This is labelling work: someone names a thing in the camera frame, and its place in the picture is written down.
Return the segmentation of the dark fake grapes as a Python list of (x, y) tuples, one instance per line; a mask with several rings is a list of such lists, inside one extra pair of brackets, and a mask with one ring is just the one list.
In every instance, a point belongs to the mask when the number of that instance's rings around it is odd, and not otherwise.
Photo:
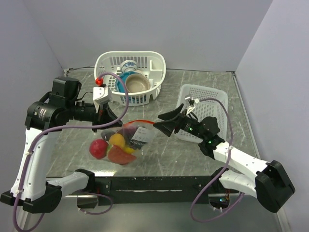
[(130, 147), (132, 149), (141, 149), (146, 143), (139, 142), (133, 139), (133, 136), (137, 131), (137, 129), (138, 127), (134, 125), (125, 125), (118, 128), (103, 130), (100, 135), (103, 140), (109, 141), (113, 135), (120, 134), (125, 141), (125, 146)]

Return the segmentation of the red fake apple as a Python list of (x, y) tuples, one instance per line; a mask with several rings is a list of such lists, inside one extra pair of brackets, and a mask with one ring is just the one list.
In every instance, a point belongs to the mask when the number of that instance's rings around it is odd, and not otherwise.
[(94, 158), (100, 160), (106, 157), (108, 146), (109, 144), (105, 140), (96, 139), (90, 144), (89, 152)]

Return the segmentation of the clear zip top bag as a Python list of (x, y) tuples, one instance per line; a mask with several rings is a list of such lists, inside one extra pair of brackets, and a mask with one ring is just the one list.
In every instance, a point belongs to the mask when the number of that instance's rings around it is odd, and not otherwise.
[(144, 155), (155, 137), (154, 122), (137, 119), (104, 129), (89, 144), (91, 158), (125, 166)]

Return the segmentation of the fake watermelon slice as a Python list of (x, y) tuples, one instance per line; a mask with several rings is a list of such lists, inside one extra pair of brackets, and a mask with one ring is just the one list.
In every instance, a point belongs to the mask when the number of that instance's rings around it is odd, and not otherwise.
[(125, 152), (122, 148), (113, 145), (107, 153), (109, 161), (119, 164), (126, 165), (137, 159), (136, 156)]

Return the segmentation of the small yellow fake fruit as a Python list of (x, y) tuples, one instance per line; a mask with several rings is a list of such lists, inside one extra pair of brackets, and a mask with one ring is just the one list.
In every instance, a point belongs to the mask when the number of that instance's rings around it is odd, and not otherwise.
[(134, 152), (136, 152), (135, 149), (131, 148), (131, 147), (125, 147), (123, 149), (124, 152), (128, 153), (128, 154), (133, 154)]

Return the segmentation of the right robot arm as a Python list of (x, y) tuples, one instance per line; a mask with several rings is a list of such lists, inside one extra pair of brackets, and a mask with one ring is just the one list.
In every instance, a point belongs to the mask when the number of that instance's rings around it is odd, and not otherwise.
[(192, 107), (181, 104), (175, 110), (158, 116), (154, 127), (170, 137), (180, 130), (201, 139), (201, 152), (214, 160), (224, 162), (231, 169), (222, 168), (211, 181), (214, 191), (233, 189), (255, 197), (269, 212), (276, 213), (295, 193), (291, 179), (283, 165), (254, 158), (219, 137), (220, 129), (215, 117), (201, 121), (192, 116)]

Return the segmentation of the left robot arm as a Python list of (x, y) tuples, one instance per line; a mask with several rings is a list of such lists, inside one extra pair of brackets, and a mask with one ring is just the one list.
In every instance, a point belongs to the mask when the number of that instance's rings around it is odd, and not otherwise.
[(70, 120), (90, 122), (94, 132), (122, 125), (108, 105), (112, 92), (105, 84), (93, 88), (93, 103), (78, 100), (81, 87), (75, 78), (57, 77), (52, 90), (28, 108), (22, 162), (14, 185), (0, 196), (2, 203), (33, 214), (50, 213), (62, 198), (76, 191), (96, 192), (94, 173), (84, 169), (59, 180), (46, 180), (51, 153)]

